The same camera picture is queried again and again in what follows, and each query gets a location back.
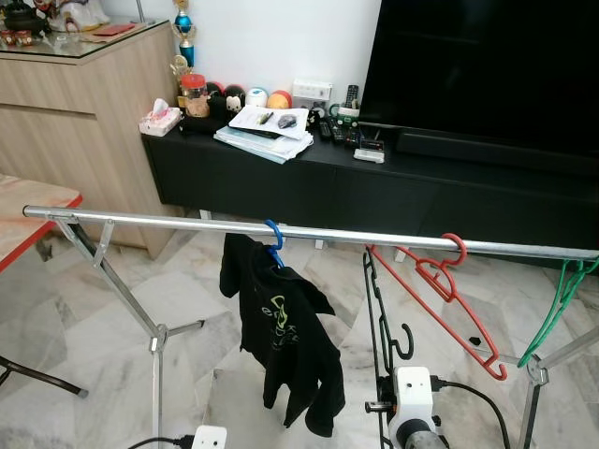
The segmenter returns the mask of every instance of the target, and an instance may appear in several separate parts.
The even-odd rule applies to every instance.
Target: red table edge
[[[83,196],[79,194],[75,199],[73,199],[66,206],[68,208],[76,208],[83,201]],[[4,271],[6,267],[12,264],[15,260],[21,256],[31,245],[36,243],[39,239],[44,237],[48,232],[51,231],[53,227],[56,226],[55,222],[48,221],[43,226],[41,226],[36,232],[34,232],[31,236],[29,236],[26,240],[24,240],[19,246],[17,246],[12,252],[8,254],[3,260],[0,260],[0,273]]]

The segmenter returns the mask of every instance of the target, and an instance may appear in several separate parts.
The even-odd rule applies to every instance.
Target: television
[[[596,0],[382,0],[360,122],[595,159],[598,23]]]

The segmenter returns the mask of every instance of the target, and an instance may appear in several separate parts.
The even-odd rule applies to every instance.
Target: red hanger
[[[487,345],[489,346],[491,356],[487,360],[483,359],[477,352],[475,352],[470,346],[470,344],[468,344],[462,337],[460,337],[460,335],[458,335],[458,333],[455,330],[449,327],[449,325],[445,321],[443,321],[443,319],[437,313],[435,313],[434,310],[431,309],[431,307],[429,307],[429,305],[424,301],[424,299],[422,299],[418,295],[418,293],[412,287],[410,287],[410,285],[408,285],[408,283],[404,279],[402,279],[400,275],[397,274],[397,272],[385,261],[383,256],[376,251],[376,247],[374,245],[371,246],[370,249],[374,257],[376,257],[379,260],[379,262],[383,264],[383,266],[403,286],[403,288],[405,288],[408,291],[408,293],[412,295],[412,297],[414,297],[414,299],[418,301],[418,303],[420,303],[420,305],[429,313],[430,316],[437,320],[437,323],[439,323],[454,338],[454,340],[457,341],[468,352],[468,354],[470,354],[491,376],[493,376],[495,379],[499,381],[504,381],[505,379],[507,379],[507,371],[505,370],[505,366],[503,364],[499,364],[499,373],[495,372],[491,366],[496,360],[499,359],[499,351],[497,351],[495,343],[493,342],[492,338],[487,332],[487,329],[485,329],[485,327],[482,325],[474,311],[470,308],[468,303],[460,296],[456,289],[456,283],[453,279],[453,276],[451,275],[451,273],[447,271],[448,266],[460,265],[465,260],[466,256],[468,255],[466,245],[464,245],[464,242],[455,234],[444,234],[442,237],[444,239],[452,239],[454,242],[456,242],[456,244],[460,248],[460,257],[458,257],[458,259],[444,259],[442,262],[438,262],[428,257],[418,257],[414,253],[410,252],[410,250],[408,250],[407,248],[402,248],[400,246],[396,248],[409,255],[412,259],[414,259],[414,261],[416,262],[416,272],[422,278],[424,278],[424,280],[433,288],[435,292],[437,292],[443,298],[443,300],[446,303],[450,303],[451,301],[456,299],[466,310],[468,315],[470,315],[472,321],[475,323],[476,327],[478,327],[478,330],[487,342]],[[447,289],[444,285],[442,285],[439,282],[439,276],[441,275],[441,272],[437,272],[433,275],[425,267],[426,265],[437,268],[441,272],[443,272],[443,274],[445,274],[449,282],[449,289]]]

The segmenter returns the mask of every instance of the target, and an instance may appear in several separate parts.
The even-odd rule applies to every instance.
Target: marble floor
[[[363,249],[331,243],[319,251],[313,240],[288,239],[281,251],[285,263],[321,289],[337,313],[322,321],[342,354],[346,406],[335,419],[333,437],[322,439],[302,418],[290,429],[282,426],[285,389],[272,410],[262,406],[263,369],[239,351],[238,299],[225,298],[218,289],[223,239],[223,234],[179,231],[154,261],[142,250],[109,251],[109,261],[154,320],[170,326],[207,320],[202,329],[168,341],[165,434],[193,433],[204,423],[227,427],[231,449],[379,447],[376,416],[364,412],[364,401],[375,400],[375,388]],[[125,449],[151,436],[148,339],[70,243],[53,237],[51,244],[52,259],[44,263],[32,250],[0,275],[0,354],[63,377],[90,395],[76,398],[13,374],[0,387],[0,448]],[[383,253],[392,260],[390,249]],[[412,264],[393,266],[461,335],[474,335],[472,325],[414,275]],[[515,445],[526,374],[508,367],[505,382],[491,379],[382,267],[378,272],[392,332],[403,339],[400,325],[407,323],[414,333],[415,355],[405,364],[426,366],[492,397]],[[521,355],[548,311],[557,273],[477,256],[454,273],[500,351]],[[547,355],[597,325],[599,282],[591,277],[538,353]],[[452,388],[434,400],[452,448],[503,447],[485,402]],[[599,344],[551,371],[533,443],[538,448],[599,445]]]

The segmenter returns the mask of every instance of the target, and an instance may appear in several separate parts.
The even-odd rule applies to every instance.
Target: black tv cabinet
[[[319,136],[282,166],[176,128],[142,139],[165,204],[290,225],[599,249],[594,177],[392,150],[376,165]]]

